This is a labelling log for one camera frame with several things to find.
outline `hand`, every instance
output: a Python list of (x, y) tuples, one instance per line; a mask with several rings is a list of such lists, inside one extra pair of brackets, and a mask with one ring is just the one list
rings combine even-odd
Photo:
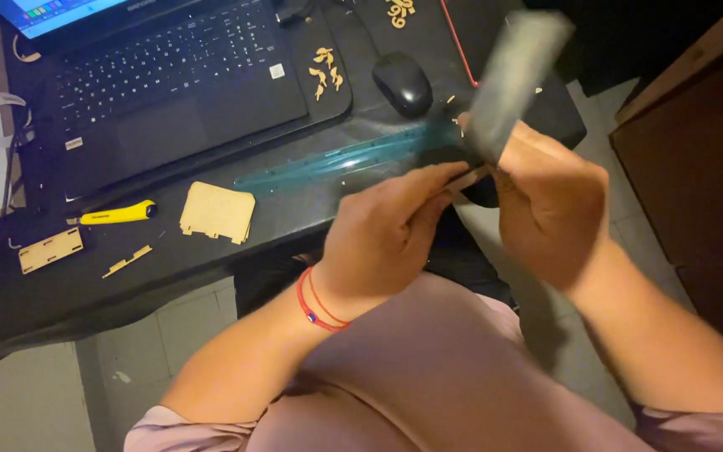
[(313, 271), (320, 299), (350, 321), (415, 281), (452, 194), (443, 187), (467, 170), (454, 162), (414, 169), (346, 196)]
[(505, 250), (556, 289), (574, 290), (610, 242), (608, 172), (518, 121), (492, 176)]

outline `sleeve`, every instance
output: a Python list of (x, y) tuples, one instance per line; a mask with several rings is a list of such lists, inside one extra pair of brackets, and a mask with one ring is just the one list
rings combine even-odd
[(195, 424), (165, 406), (154, 406), (127, 433), (125, 452), (228, 452), (238, 450), (256, 422)]
[(723, 414), (644, 408), (636, 433), (649, 446), (664, 452), (723, 452)]

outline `pink shirt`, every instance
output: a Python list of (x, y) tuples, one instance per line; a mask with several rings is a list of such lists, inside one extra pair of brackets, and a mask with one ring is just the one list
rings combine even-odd
[(723, 415), (649, 409), (633, 433), (533, 362), (496, 300), (424, 273), (320, 344), (257, 422), (156, 406), (125, 451), (722, 450)]

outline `red string bracelet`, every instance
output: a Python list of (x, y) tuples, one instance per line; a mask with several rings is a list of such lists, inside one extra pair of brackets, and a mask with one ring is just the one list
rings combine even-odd
[(322, 302), (320, 301), (320, 297), (316, 296), (316, 290), (314, 289), (314, 283), (311, 279), (311, 272), (314, 270), (314, 267), (308, 267), (306, 269), (306, 274), (308, 275), (308, 286), (311, 287), (312, 295), (314, 295), (314, 299), (316, 300), (316, 304), (320, 305), (320, 309), (322, 309), (334, 322), (337, 322), (339, 324), (342, 324), (343, 326), (349, 325), (350, 322), (346, 322), (344, 320), (339, 320), (338, 318), (334, 317), (332, 313), (328, 312), (325, 306), (322, 305)]
[(303, 272), (303, 274), (300, 275), (300, 278), (297, 280), (297, 284), (295, 285), (295, 291), (297, 292), (297, 301), (300, 303), (300, 308), (303, 310), (303, 313), (306, 314), (306, 318), (308, 319), (308, 321), (311, 322), (312, 324), (315, 324), (315, 325), (319, 326), (320, 328), (324, 328), (328, 331), (331, 331), (332, 333), (338, 333), (340, 331), (344, 331), (349, 326), (349, 324), (345, 324), (343, 326), (334, 326), (334, 325), (326, 324), (325, 322), (320, 320), (316, 316), (316, 313), (314, 313), (314, 311), (312, 311), (311, 308), (309, 308), (308, 305), (306, 304), (306, 300), (305, 300), (305, 298), (303, 298), (303, 282), (306, 279), (306, 276), (308, 275), (308, 271), (310, 269), (311, 268), (309, 267), (308, 269), (306, 269), (305, 272)]

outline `qr code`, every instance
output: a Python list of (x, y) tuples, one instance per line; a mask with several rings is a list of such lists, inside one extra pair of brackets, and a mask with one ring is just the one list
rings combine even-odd
[(284, 66), (282, 64), (276, 64), (275, 66), (271, 66), (269, 68), (269, 74), (272, 76), (272, 79), (279, 79), (280, 77), (283, 77), (284, 75)]

